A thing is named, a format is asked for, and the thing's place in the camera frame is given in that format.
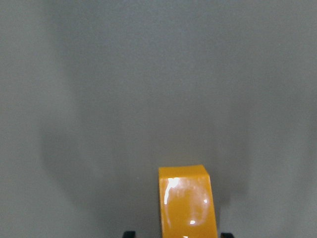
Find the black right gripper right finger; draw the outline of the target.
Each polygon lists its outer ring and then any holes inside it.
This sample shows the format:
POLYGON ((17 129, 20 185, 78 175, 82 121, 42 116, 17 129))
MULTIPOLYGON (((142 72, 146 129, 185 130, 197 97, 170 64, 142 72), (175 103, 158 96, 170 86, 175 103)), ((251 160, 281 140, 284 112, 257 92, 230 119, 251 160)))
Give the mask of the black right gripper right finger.
POLYGON ((221 233, 220 238, 233 238, 232 233, 221 233))

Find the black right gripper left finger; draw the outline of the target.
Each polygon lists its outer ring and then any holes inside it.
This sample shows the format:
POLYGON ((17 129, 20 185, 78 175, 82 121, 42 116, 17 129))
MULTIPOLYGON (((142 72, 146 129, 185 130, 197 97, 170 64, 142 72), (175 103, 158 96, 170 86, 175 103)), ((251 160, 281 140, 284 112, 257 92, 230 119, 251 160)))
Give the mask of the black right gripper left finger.
POLYGON ((135 231, 125 231, 123 233, 123 238, 135 238, 136 232, 135 231))

